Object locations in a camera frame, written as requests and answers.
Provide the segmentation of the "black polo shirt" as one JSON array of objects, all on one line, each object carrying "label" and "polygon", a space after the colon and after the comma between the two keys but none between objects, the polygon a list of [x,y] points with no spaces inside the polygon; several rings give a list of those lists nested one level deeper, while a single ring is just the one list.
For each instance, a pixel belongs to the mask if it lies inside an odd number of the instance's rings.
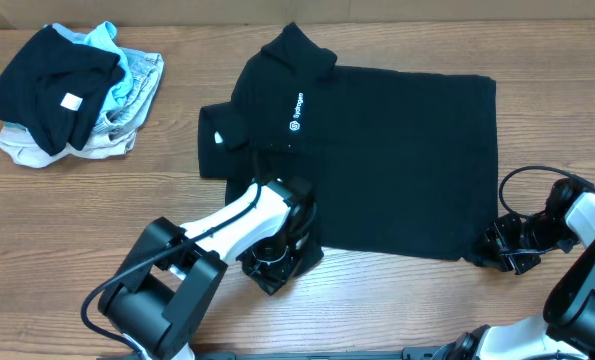
[{"label": "black polo shirt", "polygon": [[200,110],[198,161],[228,201],[256,172],[306,180],[317,248],[468,260],[497,216],[496,84],[341,66],[289,24]]}]

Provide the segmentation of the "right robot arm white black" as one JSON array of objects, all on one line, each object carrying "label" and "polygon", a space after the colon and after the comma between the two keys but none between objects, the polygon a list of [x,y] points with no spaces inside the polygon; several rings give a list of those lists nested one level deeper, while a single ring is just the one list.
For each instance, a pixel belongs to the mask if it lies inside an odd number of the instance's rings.
[{"label": "right robot arm white black", "polygon": [[517,275],[543,254],[584,248],[551,291],[540,315],[507,326],[463,333],[438,359],[595,359],[595,187],[566,174],[556,181],[544,210],[498,218],[473,247],[473,262]]}]

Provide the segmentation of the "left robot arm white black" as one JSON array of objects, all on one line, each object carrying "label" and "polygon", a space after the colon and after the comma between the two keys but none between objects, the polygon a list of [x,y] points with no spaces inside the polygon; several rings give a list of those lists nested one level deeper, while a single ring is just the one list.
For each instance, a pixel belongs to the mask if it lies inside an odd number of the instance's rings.
[{"label": "left robot arm white black", "polygon": [[253,182],[201,220],[177,226],[161,217],[142,232],[115,275],[93,295],[132,359],[191,359],[196,333],[228,267],[272,295],[304,271],[317,214],[303,179]]}]

